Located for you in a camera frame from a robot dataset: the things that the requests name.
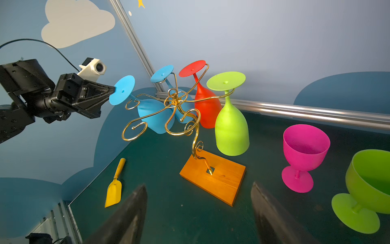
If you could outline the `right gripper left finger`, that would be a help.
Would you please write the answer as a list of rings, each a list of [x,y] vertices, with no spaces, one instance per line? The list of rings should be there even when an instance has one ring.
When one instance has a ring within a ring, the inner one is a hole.
[[[139,185],[85,244],[139,244],[147,212],[146,186]]]

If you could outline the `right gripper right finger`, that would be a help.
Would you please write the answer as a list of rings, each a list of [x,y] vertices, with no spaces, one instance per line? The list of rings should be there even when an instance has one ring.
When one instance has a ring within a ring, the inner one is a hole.
[[[259,182],[252,184],[251,201],[262,244],[319,243]]]

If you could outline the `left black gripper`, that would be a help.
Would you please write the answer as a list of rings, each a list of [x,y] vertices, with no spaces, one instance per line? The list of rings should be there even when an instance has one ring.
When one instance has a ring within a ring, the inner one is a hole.
[[[101,116],[102,103],[108,101],[116,88],[82,79],[75,73],[60,76],[54,90],[45,97],[49,115],[46,120],[67,120],[71,113],[89,119]]]

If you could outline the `pink wine glass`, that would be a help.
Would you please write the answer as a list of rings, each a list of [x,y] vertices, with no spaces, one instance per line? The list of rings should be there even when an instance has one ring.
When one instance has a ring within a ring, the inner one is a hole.
[[[312,171],[324,161],[331,141],[321,129],[297,124],[283,133],[283,152],[289,166],[283,169],[281,178],[292,191],[307,193],[312,190]]]

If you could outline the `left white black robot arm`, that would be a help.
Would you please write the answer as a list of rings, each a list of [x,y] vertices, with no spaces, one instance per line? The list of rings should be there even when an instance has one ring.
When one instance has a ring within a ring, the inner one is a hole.
[[[101,106],[115,87],[63,74],[54,83],[36,59],[1,66],[1,85],[13,100],[1,106],[1,142],[20,134],[42,118],[50,124],[67,120],[73,112],[89,119],[101,116]]]

